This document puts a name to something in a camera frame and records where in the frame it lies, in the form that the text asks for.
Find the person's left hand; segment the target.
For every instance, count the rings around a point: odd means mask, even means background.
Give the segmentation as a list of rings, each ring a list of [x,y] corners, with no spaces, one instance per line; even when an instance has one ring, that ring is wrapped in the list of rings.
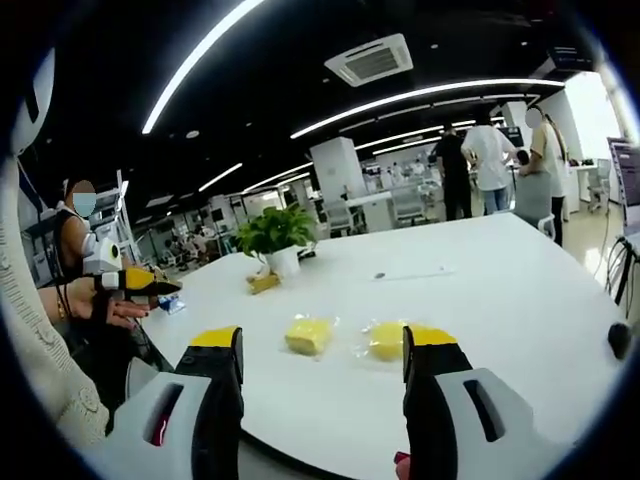
[[[105,292],[96,291],[92,283],[84,279],[69,284],[66,292],[72,316],[86,321],[131,330],[133,319],[145,318],[150,312],[148,304],[115,300]]]

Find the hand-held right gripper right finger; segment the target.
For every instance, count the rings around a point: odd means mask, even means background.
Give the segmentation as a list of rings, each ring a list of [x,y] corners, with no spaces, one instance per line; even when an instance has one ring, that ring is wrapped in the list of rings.
[[[543,436],[532,407],[448,333],[403,328],[403,479],[543,479],[570,451]]]

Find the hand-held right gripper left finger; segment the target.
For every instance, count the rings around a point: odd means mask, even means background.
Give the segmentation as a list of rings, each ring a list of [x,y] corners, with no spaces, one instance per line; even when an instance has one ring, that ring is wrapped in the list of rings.
[[[202,332],[175,370],[160,372],[116,411],[99,447],[103,479],[236,479],[242,398],[239,326]]]

